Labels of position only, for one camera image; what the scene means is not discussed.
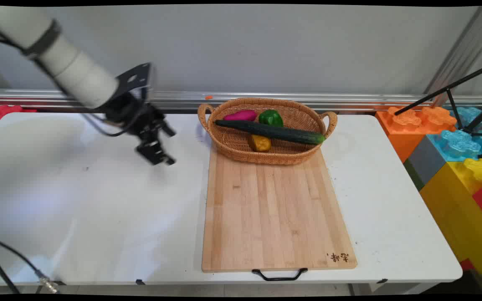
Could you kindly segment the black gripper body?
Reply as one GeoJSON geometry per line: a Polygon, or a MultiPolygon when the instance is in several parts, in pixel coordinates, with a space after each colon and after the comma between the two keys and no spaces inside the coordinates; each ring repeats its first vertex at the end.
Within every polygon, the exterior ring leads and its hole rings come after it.
{"type": "Polygon", "coordinates": [[[124,133],[135,135],[140,140],[158,140],[159,127],[163,125],[163,112],[155,105],[134,97],[131,93],[122,94],[104,105],[106,122],[120,124],[116,133],[104,132],[109,137],[124,133]]]}

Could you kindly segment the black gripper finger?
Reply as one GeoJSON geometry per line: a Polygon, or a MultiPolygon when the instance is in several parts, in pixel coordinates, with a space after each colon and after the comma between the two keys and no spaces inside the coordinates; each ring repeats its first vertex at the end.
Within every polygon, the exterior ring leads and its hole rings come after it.
{"type": "Polygon", "coordinates": [[[176,135],[176,131],[172,129],[167,121],[163,118],[157,118],[155,119],[155,131],[163,131],[166,133],[169,137],[173,137],[176,135]]]}
{"type": "Polygon", "coordinates": [[[163,150],[159,140],[144,141],[136,147],[136,152],[153,166],[161,163],[170,166],[176,163],[176,160],[163,150]]]}

